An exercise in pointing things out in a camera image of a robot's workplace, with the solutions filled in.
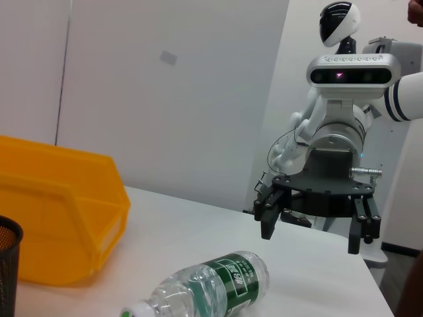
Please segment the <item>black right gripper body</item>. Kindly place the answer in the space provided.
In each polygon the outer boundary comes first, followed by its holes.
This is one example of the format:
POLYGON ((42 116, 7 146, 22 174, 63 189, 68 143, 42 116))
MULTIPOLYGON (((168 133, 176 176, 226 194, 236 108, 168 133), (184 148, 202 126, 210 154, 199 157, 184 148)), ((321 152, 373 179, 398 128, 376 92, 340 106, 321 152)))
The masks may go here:
POLYGON ((281 207, 318 217, 375 218, 374 186, 351 177, 353 154, 310 151, 303 170, 276 176, 270 188, 282 194, 281 207))

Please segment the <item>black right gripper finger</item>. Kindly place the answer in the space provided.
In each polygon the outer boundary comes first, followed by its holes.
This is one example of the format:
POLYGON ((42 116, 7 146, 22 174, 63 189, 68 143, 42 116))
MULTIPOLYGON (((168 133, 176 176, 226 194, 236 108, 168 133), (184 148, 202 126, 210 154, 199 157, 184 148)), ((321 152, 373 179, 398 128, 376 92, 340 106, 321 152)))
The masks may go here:
POLYGON ((351 210, 348 253, 359 254, 362 240, 365 244, 371 244, 380 237, 381 215, 373 196, 354 198, 351 210))
POLYGON ((291 192, 271 185, 257 195, 253 203, 254 219, 260 222, 261 238, 270 240, 280 214, 291 207, 291 192))

